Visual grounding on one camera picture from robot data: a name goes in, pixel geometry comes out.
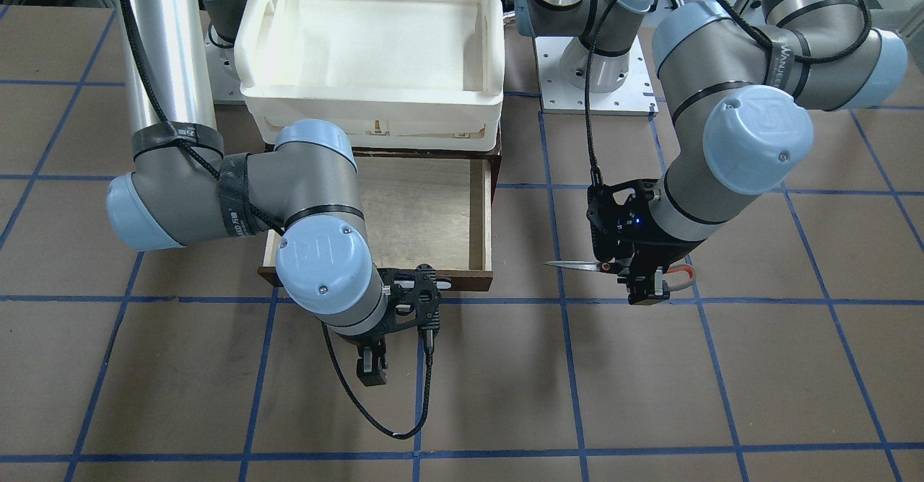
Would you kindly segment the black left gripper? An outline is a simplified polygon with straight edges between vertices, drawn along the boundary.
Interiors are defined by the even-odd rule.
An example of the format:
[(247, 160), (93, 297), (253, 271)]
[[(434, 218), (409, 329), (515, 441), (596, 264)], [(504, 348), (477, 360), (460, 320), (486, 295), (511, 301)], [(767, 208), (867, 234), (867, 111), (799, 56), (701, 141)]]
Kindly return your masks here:
[(628, 238), (634, 254), (628, 266), (627, 301), (630, 305), (652, 305), (668, 300), (664, 271), (697, 247), (670, 235), (641, 235)]

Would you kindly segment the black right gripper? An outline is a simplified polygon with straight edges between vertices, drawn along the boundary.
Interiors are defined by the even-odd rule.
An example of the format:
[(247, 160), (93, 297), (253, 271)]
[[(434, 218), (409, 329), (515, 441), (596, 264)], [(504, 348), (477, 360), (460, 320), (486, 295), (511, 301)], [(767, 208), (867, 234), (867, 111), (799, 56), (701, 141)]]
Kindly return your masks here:
[(375, 349), (384, 343), (384, 337), (393, 332), (405, 330), (405, 324), (397, 320), (381, 320), (370, 330), (357, 336), (347, 336), (346, 341), (357, 348), (356, 375), (366, 387), (383, 386), (387, 383), (385, 349)]

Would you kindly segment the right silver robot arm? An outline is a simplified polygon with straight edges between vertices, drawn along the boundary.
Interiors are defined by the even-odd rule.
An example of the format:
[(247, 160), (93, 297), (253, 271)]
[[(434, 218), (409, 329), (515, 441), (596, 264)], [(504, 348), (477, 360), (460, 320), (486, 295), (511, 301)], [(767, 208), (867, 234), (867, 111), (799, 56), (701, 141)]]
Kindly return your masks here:
[(364, 384), (384, 384), (376, 325), (391, 313), (390, 290), (367, 245), (349, 138), (327, 121), (301, 120), (271, 152), (225, 153), (199, 1), (119, 0), (118, 9), (135, 164), (106, 197), (119, 238), (151, 251), (277, 232), (275, 271), (288, 294), (356, 344)]

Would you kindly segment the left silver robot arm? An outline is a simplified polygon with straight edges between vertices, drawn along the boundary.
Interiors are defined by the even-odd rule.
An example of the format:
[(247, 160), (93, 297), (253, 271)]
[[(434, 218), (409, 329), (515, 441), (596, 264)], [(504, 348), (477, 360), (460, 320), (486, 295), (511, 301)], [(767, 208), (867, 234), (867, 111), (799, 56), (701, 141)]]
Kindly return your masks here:
[(691, 1), (656, 27), (651, 58), (679, 156), (660, 179), (607, 185), (594, 151), (586, 216), (594, 260), (554, 266), (613, 276), (630, 304), (657, 304), (681, 260), (808, 156), (810, 110), (873, 108), (907, 70), (898, 34), (866, 0), (762, 0), (765, 25), (726, 0)]

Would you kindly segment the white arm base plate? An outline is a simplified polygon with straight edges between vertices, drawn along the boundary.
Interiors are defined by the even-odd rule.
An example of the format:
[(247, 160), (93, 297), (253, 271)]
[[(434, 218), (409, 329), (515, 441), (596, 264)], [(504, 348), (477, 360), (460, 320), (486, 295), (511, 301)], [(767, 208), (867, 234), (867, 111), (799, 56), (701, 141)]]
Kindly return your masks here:
[[(534, 39), (542, 110), (582, 114), (585, 109), (587, 50), (577, 38), (538, 36)], [(594, 115), (654, 115), (655, 92), (638, 39), (618, 57), (594, 56), (590, 76), (590, 113)]]

